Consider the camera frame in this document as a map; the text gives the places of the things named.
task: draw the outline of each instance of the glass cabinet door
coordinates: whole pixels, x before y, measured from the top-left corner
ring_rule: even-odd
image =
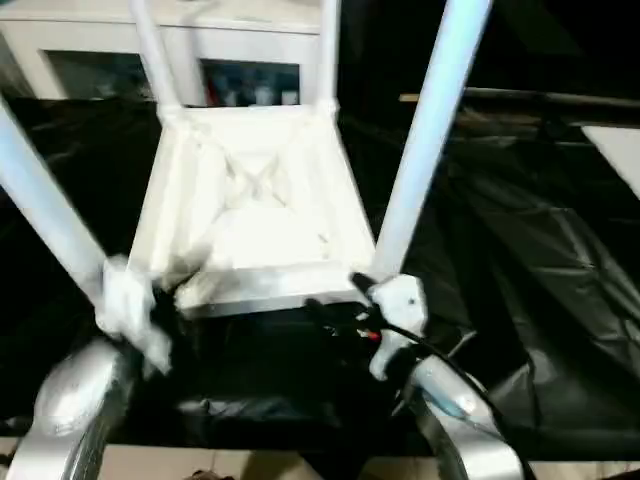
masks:
[[[45,52],[68,98],[153,100],[137,54],[60,50]]]
[[[212,107],[297,105],[300,66],[201,59],[207,103]]]

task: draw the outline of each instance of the white plastic bracket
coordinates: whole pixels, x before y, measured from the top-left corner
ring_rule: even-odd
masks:
[[[417,277],[398,275],[369,290],[369,296],[378,304],[385,320],[416,335],[422,336],[429,314],[422,282]],[[382,330],[382,342],[369,364],[376,379],[386,380],[385,369],[391,358],[411,340],[390,330]]]

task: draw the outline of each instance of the black fabric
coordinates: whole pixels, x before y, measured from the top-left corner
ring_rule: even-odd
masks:
[[[154,106],[32,100],[10,106],[102,247],[127,252],[160,133]],[[95,333],[95,322],[89,302],[4,193],[0,208],[0,433],[15,434],[28,428],[46,374]]]
[[[159,136],[153,105],[12,107],[98,241],[127,252]],[[517,135],[505,123],[458,122],[447,146],[405,266],[425,285],[426,334],[489,387],[527,457],[637,458],[638,200],[561,117]],[[348,116],[340,128],[377,234],[404,133]],[[16,434],[46,373],[95,327],[10,200],[1,205],[0,381],[11,394],[0,418]],[[366,361],[345,361],[306,310],[197,320],[189,341],[192,364],[142,385],[118,441],[429,453],[408,412],[390,417],[392,392]]]

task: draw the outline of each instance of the metal rod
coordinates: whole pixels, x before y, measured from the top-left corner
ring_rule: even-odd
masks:
[[[146,0],[130,0],[129,6],[140,37],[142,63],[153,95],[158,102],[158,108],[161,111],[167,108],[178,108],[180,101],[175,90],[173,75],[169,68],[160,32],[151,18],[147,2]]]
[[[105,254],[0,99],[0,184],[94,304]]]
[[[371,274],[400,271],[491,10],[491,0],[448,0],[382,224]]]
[[[336,98],[339,34],[340,0],[323,0],[317,95],[318,101],[321,102],[334,102]]]

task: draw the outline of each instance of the black plastic sheet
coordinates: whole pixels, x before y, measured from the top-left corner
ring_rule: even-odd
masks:
[[[126,253],[158,141],[154,106],[12,106],[98,241]],[[638,200],[579,131],[538,123],[514,134],[458,122],[405,271],[425,284],[428,337],[489,388],[526,456],[637,458]],[[377,234],[404,133],[346,116],[340,126]],[[46,373],[95,327],[7,198],[1,213],[0,381],[11,393],[0,419],[15,434]],[[384,388],[337,361],[302,311],[228,319],[194,341],[201,364],[140,392],[120,441],[322,449],[357,438],[379,454],[428,453],[411,417],[384,417]]]

